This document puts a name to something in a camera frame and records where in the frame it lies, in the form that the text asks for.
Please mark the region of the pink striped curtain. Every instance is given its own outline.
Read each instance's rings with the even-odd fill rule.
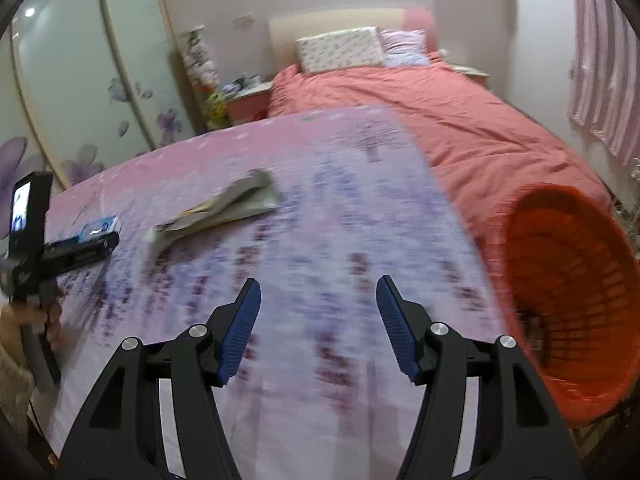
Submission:
[[[623,164],[640,156],[640,43],[615,0],[575,0],[569,117]]]

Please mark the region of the human hand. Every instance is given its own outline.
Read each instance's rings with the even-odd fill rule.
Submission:
[[[60,336],[62,334],[60,327],[61,314],[62,309],[57,301],[54,301],[49,307],[48,315],[46,310],[41,310],[37,306],[12,301],[2,307],[2,312],[0,312],[0,344],[18,366],[26,368],[27,358],[22,347],[20,326],[46,324],[47,340],[51,345],[51,349],[55,351],[60,346]]]

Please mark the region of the floral tablecloth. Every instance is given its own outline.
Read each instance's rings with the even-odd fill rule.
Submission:
[[[149,259],[153,224],[253,168],[272,173],[277,213]],[[244,480],[396,476],[423,389],[400,372],[386,336],[374,292],[383,274],[465,336],[502,332],[475,247],[387,108],[244,124],[139,156],[56,197],[47,233],[73,235],[111,214],[123,224],[111,260],[60,279],[62,387],[36,403],[56,453],[123,338],[174,338],[233,300],[248,276],[262,287],[260,314],[238,374],[214,392]],[[161,389],[168,463],[184,475],[170,382]]]

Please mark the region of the pink pillow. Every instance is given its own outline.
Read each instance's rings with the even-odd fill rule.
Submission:
[[[384,65],[429,66],[425,55],[427,34],[423,30],[378,30]]]

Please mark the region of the person's arm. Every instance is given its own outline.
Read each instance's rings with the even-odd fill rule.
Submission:
[[[60,339],[60,306],[49,312],[47,339],[53,350]],[[0,312],[0,409],[18,436],[27,438],[27,407],[33,393],[33,376],[27,368],[20,325],[45,324],[47,313],[25,304],[9,303]]]

